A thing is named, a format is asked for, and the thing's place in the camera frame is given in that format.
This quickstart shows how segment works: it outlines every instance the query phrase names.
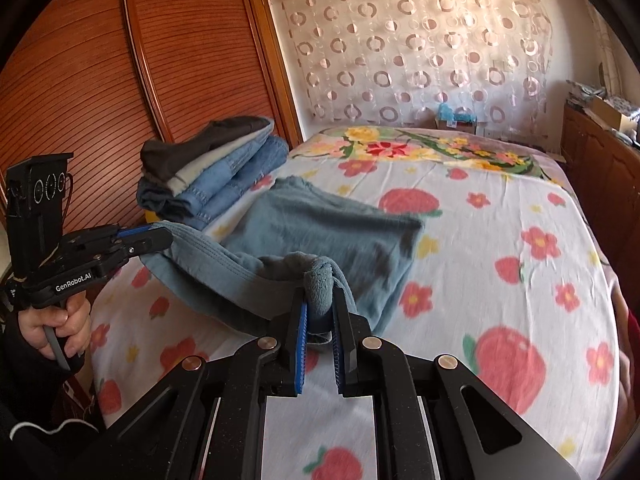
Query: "person's arm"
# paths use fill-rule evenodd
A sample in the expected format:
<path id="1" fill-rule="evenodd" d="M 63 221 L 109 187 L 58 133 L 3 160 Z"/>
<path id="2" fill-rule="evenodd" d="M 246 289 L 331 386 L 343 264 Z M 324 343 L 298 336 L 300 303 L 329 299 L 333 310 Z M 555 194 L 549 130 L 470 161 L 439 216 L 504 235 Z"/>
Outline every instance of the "person's arm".
<path id="1" fill-rule="evenodd" d="M 83 292 L 67 300 L 66 310 L 30 308 L 7 319 L 0 336 L 0 399 L 18 420 L 48 426 L 62 383 L 79 371 L 66 372 L 53 360 L 43 325 L 55 327 L 59 337 L 69 336 L 64 351 L 71 356 L 89 344 L 89 310 Z"/>

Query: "hand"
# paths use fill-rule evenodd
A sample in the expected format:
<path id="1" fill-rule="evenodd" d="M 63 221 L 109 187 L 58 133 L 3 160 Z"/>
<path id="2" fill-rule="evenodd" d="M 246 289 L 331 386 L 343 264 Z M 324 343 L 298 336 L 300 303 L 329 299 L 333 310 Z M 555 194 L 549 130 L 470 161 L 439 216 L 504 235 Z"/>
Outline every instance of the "hand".
<path id="1" fill-rule="evenodd" d="M 67 357 L 71 357 L 84 352 L 89 346 L 90 311 L 91 304 L 82 291 L 66 300 L 66 310 L 56 306 L 21 310 L 18 313 L 18 326 L 25 341 L 51 360 L 55 360 L 56 357 L 47 341 L 43 325 L 54 327 L 58 337 L 69 337 L 63 350 Z"/>

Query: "bed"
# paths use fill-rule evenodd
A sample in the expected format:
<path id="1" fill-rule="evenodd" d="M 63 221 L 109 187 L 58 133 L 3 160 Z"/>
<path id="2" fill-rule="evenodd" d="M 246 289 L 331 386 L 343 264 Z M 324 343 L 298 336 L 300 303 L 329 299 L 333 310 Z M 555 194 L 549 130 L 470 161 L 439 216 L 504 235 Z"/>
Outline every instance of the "bed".
<path id="1" fill-rule="evenodd" d="M 581 478 L 598 477 L 616 446 L 614 428 L 624 438 L 635 419 L 633 357 L 620 333 L 628 311 L 554 161 L 458 132 L 331 128 L 291 152 L 207 234 L 222 240 L 289 175 L 387 212 L 420 214 L 424 231 L 383 337 L 422 358 L 458 356 Z M 92 313 L 106 424 L 184 357 L 221 358 L 250 339 L 194 312 L 131 260 Z M 370 399 L 337 395 L 330 350 L 309 349 L 306 368 L 303 395 L 268 400 L 262 477 L 376 478 Z"/>

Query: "black sleeve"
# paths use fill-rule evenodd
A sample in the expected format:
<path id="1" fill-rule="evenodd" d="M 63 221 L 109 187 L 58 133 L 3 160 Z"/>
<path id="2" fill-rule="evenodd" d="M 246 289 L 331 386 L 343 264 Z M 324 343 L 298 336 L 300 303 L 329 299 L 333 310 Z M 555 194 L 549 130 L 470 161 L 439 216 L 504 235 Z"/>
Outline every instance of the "black sleeve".
<path id="1" fill-rule="evenodd" d="M 17 313 L 12 312 L 0 335 L 0 400 L 17 420 L 49 426 L 51 408 L 62 383 L 82 364 L 67 372 L 45 358 L 24 340 Z"/>

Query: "black cable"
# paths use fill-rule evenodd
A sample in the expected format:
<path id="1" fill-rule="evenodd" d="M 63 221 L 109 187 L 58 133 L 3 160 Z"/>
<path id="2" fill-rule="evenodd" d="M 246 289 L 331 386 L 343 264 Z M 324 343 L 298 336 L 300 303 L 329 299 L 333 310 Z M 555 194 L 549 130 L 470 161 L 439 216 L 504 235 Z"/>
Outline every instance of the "black cable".
<path id="1" fill-rule="evenodd" d="M 66 206 L 65 212 L 62 215 L 62 223 L 65 223 L 66 212 L 69 211 L 69 204 L 71 204 L 71 195 L 74 192 L 74 176 L 71 173 L 67 173 L 66 176 L 69 177 L 69 196 L 66 198 Z"/>

